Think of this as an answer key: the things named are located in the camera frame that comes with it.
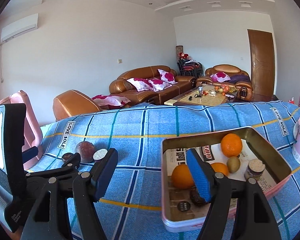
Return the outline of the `small dark passion fruit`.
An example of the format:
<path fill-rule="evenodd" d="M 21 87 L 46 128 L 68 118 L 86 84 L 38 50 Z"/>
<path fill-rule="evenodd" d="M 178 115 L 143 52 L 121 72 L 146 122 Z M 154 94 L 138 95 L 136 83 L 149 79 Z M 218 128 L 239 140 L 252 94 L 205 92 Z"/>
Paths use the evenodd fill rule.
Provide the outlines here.
<path fill-rule="evenodd" d="M 73 153 L 65 153 L 62 155 L 62 161 L 67 162 L 74 154 Z"/>

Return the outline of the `large purple passion fruit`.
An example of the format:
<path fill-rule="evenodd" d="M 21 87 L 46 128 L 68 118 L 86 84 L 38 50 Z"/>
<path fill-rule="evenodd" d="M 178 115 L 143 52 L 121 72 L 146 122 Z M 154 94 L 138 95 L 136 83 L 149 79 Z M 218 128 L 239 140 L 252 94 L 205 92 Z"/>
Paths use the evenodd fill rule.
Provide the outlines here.
<path fill-rule="evenodd" d="M 95 146 L 91 142 L 82 141 L 76 145 L 75 152 L 80 154 L 82 163 L 90 163 L 93 161 Z"/>

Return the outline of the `sugarcane piece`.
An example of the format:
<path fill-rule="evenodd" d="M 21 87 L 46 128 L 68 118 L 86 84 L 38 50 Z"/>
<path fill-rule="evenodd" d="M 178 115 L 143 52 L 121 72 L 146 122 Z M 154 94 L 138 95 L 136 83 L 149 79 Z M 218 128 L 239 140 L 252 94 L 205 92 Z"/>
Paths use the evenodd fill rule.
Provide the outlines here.
<path fill-rule="evenodd" d="M 259 180 L 265 169 L 266 165 L 260 159 L 252 159 L 247 165 L 244 177 L 246 180 L 249 178 Z"/>
<path fill-rule="evenodd" d="M 105 149 L 105 148 L 97 150 L 93 154 L 93 160 L 94 160 L 94 162 L 101 161 L 107 155 L 107 153 L 108 153 L 108 150 Z"/>

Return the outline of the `wrinkled dark brown fruit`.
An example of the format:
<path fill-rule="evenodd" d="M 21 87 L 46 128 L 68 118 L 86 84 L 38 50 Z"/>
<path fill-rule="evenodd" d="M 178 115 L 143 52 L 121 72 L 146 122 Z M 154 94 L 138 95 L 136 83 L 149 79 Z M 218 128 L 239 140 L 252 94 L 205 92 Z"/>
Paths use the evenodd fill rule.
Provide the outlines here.
<path fill-rule="evenodd" d="M 207 204 L 205 199 L 199 195 L 196 187 L 190 189 L 190 200 L 196 207 L 202 207 Z"/>

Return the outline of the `small brown kiwi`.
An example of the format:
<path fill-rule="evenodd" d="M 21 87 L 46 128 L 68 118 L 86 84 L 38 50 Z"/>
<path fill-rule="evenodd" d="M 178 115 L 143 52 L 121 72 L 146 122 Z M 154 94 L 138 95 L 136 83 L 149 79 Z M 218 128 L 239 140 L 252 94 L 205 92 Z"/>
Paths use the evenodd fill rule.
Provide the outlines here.
<path fill-rule="evenodd" d="M 236 173 L 240 166 L 241 166 L 241 161 L 238 157 L 232 156 L 228 159 L 226 163 L 229 173 Z"/>

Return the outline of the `large orange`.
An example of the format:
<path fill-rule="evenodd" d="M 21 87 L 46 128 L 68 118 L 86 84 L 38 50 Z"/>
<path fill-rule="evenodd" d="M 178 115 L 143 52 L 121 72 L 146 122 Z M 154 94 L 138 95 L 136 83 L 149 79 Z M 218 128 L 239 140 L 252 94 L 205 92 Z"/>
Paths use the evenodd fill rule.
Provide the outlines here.
<path fill-rule="evenodd" d="M 237 157 L 241 153 L 242 148 L 241 138 L 234 133 L 227 134 L 221 140 L 222 153 L 228 158 Z"/>

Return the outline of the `pink electric kettle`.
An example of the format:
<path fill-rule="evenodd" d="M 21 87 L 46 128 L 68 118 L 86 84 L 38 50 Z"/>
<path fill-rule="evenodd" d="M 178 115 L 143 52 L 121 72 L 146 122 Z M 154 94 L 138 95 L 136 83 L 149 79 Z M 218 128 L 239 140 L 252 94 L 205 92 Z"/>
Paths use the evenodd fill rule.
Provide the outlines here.
<path fill-rule="evenodd" d="M 9 104 L 9 103 L 24 103 L 26 105 L 26 117 L 25 117 L 25 124 L 24 124 L 25 142 L 22 151 L 26 151 L 34 146 L 38 148 L 37 155 L 24 163 L 24 170 L 29 170 L 36 163 L 38 163 L 38 161 L 43 155 L 43 148 L 41 145 L 43 140 L 42 130 L 39 127 L 37 118 L 31 106 L 30 99 L 23 90 L 20 90 L 0 100 L 0 105 Z"/>

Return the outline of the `pink tin box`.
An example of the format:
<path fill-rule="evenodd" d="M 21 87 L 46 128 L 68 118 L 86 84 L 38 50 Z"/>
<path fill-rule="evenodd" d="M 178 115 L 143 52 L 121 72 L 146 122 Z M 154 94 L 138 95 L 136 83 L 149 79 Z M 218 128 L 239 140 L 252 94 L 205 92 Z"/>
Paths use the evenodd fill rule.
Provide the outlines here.
<path fill-rule="evenodd" d="M 228 176 L 215 172 L 212 163 L 224 163 L 228 157 L 221 150 L 221 140 L 229 133 L 241 138 L 242 151 L 237 156 L 241 166 Z M 168 138 L 162 142 L 161 201 L 162 221 L 170 232 L 201 229 L 204 239 L 221 239 L 226 221 L 234 217 L 240 228 L 249 221 L 251 230 L 268 228 L 274 217 L 268 198 L 289 180 L 291 168 L 282 155 L 257 130 L 241 127 L 185 137 Z M 247 165 L 260 159 L 266 169 L 259 180 L 245 179 Z M 196 207 L 190 200 L 190 189 L 177 189 L 172 185 L 174 168 L 186 164 L 199 195 L 206 205 Z"/>

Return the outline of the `blue plaid tablecloth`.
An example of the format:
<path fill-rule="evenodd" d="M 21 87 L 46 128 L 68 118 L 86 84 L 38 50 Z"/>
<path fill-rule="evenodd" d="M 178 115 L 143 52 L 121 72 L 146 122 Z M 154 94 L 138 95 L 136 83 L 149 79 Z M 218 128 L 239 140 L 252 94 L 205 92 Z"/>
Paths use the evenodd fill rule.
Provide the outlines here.
<path fill-rule="evenodd" d="M 95 204 L 107 239 L 196 239 L 198 231 L 168 232 L 161 218 L 161 142 L 197 133 L 251 126 L 291 166 L 290 180 L 270 199 L 281 237 L 300 231 L 300 165 L 292 155 L 300 108 L 283 101 L 207 106 L 136 107 L 83 114 L 43 127 L 43 156 L 31 171 L 59 168 L 62 155 L 88 141 L 114 148 L 119 161 L 106 195 Z"/>

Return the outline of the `brown leather three-seat sofa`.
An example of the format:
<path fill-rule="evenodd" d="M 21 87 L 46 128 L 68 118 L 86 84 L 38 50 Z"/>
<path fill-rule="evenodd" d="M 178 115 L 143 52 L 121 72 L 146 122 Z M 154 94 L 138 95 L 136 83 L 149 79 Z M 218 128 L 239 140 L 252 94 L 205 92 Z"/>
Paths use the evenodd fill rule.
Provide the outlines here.
<path fill-rule="evenodd" d="M 123 96 L 131 106 L 142 102 L 162 105 L 195 85 L 193 76 L 179 76 L 168 66 L 149 66 L 129 70 L 114 80 L 111 95 Z"/>

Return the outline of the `floral pillow left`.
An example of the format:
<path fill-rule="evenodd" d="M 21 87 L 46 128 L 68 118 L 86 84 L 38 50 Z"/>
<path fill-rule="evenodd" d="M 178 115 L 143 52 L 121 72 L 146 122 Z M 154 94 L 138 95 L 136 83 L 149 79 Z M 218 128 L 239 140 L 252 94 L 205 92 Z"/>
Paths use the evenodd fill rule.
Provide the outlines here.
<path fill-rule="evenodd" d="M 142 91 L 153 91 L 152 86 L 148 83 L 146 79 L 133 77 L 127 80 L 131 85 L 133 85 L 138 92 Z"/>

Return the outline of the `floral pillow middle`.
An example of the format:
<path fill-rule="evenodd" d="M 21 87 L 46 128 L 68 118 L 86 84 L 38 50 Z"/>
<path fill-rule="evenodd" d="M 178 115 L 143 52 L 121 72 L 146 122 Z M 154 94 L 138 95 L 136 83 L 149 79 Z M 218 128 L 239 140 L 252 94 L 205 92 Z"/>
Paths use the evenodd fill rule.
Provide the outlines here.
<path fill-rule="evenodd" d="M 148 79 L 147 81 L 152 86 L 152 88 L 155 92 L 165 90 L 166 88 L 169 88 L 172 86 L 171 84 L 169 84 L 165 81 L 162 81 L 161 79 L 157 79 L 157 78 Z"/>

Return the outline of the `floral pillow right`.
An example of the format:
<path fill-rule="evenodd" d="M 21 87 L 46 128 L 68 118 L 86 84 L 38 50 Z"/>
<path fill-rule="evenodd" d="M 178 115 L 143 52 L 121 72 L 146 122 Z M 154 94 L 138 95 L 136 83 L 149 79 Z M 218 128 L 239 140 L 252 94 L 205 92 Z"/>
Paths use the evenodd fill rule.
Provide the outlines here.
<path fill-rule="evenodd" d="M 162 69 L 158 69 L 158 72 L 160 74 L 161 81 L 164 81 L 164 82 L 169 83 L 171 85 L 177 83 L 175 81 L 174 75 L 171 72 L 167 72 L 167 71 L 162 70 Z"/>

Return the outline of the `wooden coffee table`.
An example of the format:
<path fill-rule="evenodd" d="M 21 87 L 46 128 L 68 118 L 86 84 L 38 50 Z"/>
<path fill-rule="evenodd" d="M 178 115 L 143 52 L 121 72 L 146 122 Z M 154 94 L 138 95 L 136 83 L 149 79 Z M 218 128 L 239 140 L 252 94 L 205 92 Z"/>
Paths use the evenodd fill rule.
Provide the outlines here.
<path fill-rule="evenodd" d="M 230 86 L 202 85 L 164 102 L 167 106 L 218 106 L 233 102 L 238 90 Z"/>

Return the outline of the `stacked dark chairs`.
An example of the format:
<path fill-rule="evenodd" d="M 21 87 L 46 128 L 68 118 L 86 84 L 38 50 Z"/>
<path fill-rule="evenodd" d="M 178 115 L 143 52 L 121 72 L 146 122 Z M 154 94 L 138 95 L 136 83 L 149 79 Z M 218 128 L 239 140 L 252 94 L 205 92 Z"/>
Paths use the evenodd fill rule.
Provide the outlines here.
<path fill-rule="evenodd" d="M 179 59 L 177 66 L 181 76 L 194 76 L 196 78 L 204 75 L 203 66 L 200 62 L 187 61 L 185 59 Z"/>

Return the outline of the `brown wooden door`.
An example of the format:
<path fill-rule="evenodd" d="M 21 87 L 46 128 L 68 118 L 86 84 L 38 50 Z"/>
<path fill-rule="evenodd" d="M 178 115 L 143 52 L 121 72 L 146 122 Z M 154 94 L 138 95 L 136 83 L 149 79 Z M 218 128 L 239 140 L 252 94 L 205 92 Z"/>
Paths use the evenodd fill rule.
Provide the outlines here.
<path fill-rule="evenodd" d="M 272 33 L 248 29 L 253 91 L 271 97 L 275 86 L 275 50 Z"/>

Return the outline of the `white wall air conditioner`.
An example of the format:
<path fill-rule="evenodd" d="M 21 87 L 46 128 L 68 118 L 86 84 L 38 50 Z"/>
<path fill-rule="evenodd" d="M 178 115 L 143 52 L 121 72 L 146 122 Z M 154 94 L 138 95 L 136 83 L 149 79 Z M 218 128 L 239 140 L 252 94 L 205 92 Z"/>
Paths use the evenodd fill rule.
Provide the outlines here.
<path fill-rule="evenodd" d="M 37 29 L 38 18 L 39 14 L 33 14 L 5 26 L 1 30 L 1 42 L 6 42 L 26 32 Z"/>

